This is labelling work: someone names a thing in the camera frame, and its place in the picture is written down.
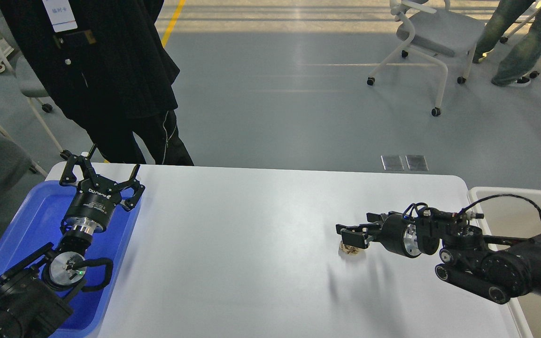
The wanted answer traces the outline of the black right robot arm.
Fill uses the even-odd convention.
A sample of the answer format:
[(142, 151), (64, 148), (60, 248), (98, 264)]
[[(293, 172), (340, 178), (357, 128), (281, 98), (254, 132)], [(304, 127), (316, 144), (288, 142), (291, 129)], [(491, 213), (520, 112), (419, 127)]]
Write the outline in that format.
[[(538, 213), (541, 208), (529, 201)], [(531, 238), (485, 235), (472, 225), (484, 217), (475, 203), (459, 212), (445, 212), (423, 202), (402, 213), (367, 213), (367, 223), (336, 225), (345, 246), (367, 249), (372, 242), (397, 255), (417, 258), (438, 254), (434, 272), (443, 282), (496, 304), (529, 293), (541, 296), (541, 234)]]

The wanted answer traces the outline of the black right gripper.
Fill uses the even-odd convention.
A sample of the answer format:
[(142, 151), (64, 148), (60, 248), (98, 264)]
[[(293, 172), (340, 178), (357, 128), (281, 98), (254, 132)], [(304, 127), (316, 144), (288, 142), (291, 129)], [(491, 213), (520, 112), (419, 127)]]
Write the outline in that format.
[(416, 225), (403, 214), (367, 213), (366, 219), (369, 224), (336, 225), (337, 234), (344, 245), (367, 249), (371, 242), (377, 240), (394, 254), (407, 258), (416, 258), (421, 254)]

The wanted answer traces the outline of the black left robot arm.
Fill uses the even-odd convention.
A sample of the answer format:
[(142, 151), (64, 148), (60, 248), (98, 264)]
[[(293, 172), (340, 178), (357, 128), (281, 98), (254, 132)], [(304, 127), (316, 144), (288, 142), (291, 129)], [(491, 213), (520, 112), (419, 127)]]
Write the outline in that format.
[(102, 319), (139, 212), (124, 182), (69, 154), (60, 182), (32, 189), (0, 240), (0, 338), (77, 338)]

